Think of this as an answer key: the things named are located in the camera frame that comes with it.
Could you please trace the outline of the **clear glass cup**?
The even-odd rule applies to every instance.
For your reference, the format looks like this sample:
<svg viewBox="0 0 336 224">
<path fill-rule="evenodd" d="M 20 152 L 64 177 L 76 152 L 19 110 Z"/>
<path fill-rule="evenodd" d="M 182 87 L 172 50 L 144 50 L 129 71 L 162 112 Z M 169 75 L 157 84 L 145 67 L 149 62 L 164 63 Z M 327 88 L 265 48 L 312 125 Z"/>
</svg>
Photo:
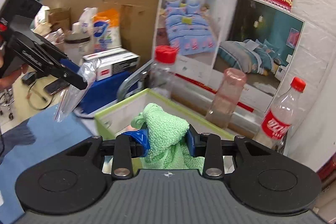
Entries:
<svg viewBox="0 0 336 224">
<path fill-rule="evenodd" d="M 96 81 L 98 67 L 101 61 L 97 58 L 84 62 L 77 73 L 76 79 L 70 83 L 67 91 L 62 95 L 58 104 L 55 121 L 64 121 L 84 98 L 93 83 Z"/>
</svg>

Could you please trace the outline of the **green terry cloth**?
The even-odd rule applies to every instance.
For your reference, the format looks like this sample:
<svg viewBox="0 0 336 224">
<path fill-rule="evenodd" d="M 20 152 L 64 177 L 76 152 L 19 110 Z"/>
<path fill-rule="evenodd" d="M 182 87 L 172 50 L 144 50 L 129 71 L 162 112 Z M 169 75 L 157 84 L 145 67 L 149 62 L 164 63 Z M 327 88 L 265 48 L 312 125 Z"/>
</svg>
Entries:
<svg viewBox="0 0 336 224">
<path fill-rule="evenodd" d="M 149 103 L 132 122 L 139 129 L 147 125 L 150 149 L 141 158 L 144 169 L 197 169 L 203 170 L 204 157 L 192 157 L 185 141 L 189 123 L 171 115 L 155 103 Z"/>
</svg>

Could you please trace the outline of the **black smartphone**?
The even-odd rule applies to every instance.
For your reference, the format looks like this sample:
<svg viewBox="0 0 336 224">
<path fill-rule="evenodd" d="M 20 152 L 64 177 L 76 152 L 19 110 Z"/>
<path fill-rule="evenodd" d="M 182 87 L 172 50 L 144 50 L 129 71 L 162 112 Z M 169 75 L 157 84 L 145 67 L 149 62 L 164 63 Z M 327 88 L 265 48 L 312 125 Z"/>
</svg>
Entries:
<svg viewBox="0 0 336 224">
<path fill-rule="evenodd" d="M 49 95 L 53 96 L 56 93 L 62 91 L 63 89 L 69 87 L 69 83 L 63 79 L 54 80 L 52 83 L 46 85 L 43 90 Z"/>
</svg>

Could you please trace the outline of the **green cardboard box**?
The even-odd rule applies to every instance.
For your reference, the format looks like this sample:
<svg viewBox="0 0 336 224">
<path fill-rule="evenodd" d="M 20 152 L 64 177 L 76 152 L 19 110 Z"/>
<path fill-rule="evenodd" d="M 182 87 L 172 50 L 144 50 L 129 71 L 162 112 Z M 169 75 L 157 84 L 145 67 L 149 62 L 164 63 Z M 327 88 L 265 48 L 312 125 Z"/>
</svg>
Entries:
<svg viewBox="0 0 336 224">
<path fill-rule="evenodd" d="M 223 140 L 233 140 L 233 136 L 223 129 L 205 120 L 198 114 L 187 110 L 186 107 L 161 96 L 151 89 L 143 90 L 95 115 L 98 133 L 104 140 L 114 140 L 121 133 L 127 132 L 127 127 L 131 126 L 132 120 L 143 112 L 149 103 L 155 103 L 171 115 L 186 120 L 191 124 L 200 136 L 215 134 Z M 143 169 L 142 157 L 132 160 L 133 169 Z"/>
</svg>

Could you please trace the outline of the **pink clear tumbler bottle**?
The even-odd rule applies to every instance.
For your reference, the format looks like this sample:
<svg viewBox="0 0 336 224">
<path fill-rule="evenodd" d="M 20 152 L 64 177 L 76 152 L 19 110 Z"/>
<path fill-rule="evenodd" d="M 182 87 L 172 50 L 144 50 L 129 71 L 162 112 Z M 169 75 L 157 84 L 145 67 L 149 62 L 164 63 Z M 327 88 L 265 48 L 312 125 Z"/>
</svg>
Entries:
<svg viewBox="0 0 336 224">
<path fill-rule="evenodd" d="M 228 68 L 223 73 L 220 87 L 207 111 L 206 120 L 225 129 L 239 102 L 247 76 L 236 68 Z"/>
</svg>

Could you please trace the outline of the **white black carton box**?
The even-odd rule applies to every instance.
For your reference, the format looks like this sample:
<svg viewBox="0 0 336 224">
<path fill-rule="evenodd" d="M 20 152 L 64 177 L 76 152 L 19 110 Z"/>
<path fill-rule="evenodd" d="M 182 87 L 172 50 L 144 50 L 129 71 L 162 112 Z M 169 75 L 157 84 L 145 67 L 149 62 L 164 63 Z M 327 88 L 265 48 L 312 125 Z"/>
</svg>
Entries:
<svg viewBox="0 0 336 224">
<path fill-rule="evenodd" d="M 136 68 L 140 56 L 123 48 L 114 48 L 83 56 L 83 61 L 98 59 L 100 65 L 96 71 L 96 81 L 112 77 L 118 73 Z"/>
</svg>

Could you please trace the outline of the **blue white tissue bag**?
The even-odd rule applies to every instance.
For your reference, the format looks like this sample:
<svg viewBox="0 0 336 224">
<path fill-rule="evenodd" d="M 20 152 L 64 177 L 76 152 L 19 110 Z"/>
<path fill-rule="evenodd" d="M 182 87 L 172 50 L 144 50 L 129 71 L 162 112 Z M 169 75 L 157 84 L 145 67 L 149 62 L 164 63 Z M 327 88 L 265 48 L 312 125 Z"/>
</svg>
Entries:
<svg viewBox="0 0 336 224">
<path fill-rule="evenodd" d="M 95 52 L 121 47 L 120 14 L 116 9 L 98 12 L 93 17 L 93 48 Z"/>
</svg>

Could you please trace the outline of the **red cap clear jar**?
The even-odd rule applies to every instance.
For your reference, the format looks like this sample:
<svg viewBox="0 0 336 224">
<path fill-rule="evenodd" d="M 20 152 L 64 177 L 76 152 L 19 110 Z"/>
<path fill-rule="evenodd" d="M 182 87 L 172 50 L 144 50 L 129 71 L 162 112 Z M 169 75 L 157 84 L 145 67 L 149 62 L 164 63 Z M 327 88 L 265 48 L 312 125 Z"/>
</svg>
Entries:
<svg viewBox="0 0 336 224">
<path fill-rule="evenodd" d="M 150 69 L 149 86 L 166 98 L 171 97 L 178 51 L 171 46 L 156 46 Z"/>
</svg>

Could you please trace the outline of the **cola plastic bottle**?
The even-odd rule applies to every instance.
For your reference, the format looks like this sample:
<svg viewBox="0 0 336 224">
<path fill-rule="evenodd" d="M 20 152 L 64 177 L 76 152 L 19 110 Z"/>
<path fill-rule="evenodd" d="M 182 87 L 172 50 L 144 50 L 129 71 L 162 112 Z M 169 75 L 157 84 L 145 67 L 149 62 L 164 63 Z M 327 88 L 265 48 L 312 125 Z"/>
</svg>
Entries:
<svg viewBox="0 0 336 224">
<path fill-rule="evenodd" d="M 306 82 L 301 78 L 292 79 L 289 90 L 279 96 L 266 112 L 254 141 L 284 153 L 286 135 L 297 116 L 299 98 L 305 87 Z"/>
</svg>

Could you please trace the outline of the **bedding photo poster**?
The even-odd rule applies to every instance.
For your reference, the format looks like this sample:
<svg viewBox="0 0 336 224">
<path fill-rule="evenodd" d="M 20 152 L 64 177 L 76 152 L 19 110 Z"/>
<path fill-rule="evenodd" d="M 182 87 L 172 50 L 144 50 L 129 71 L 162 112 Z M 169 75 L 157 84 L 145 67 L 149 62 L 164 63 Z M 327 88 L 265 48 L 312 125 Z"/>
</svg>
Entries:
<svg viewBox="0 0 336 224">
<path fill-rule="evenodd" d="M 154 46 L 178 51 L 175 72 L 217 90 L 235 68 L 247 80 L 241 107 L 265 112 L 275 98 L 304 22 L 258 0 L 159 0 Z"/>
</svg>

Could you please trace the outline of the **grey metal bracket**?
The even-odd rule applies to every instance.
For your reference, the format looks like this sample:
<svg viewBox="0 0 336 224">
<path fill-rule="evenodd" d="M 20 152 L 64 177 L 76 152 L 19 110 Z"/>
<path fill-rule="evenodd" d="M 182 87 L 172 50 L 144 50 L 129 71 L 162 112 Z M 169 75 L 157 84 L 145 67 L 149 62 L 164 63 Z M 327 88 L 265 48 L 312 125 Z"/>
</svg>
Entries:
<svg viewBox="0 0 336 224">
<path fill-rule="evenodd" d="M 132 96 L 149 86 L 149 76 L 152 64 L 153 59 L 138 68 L 122 82 L 117 91 L 117 102 L 121 102 L 125 98 Z"/>
</svg>

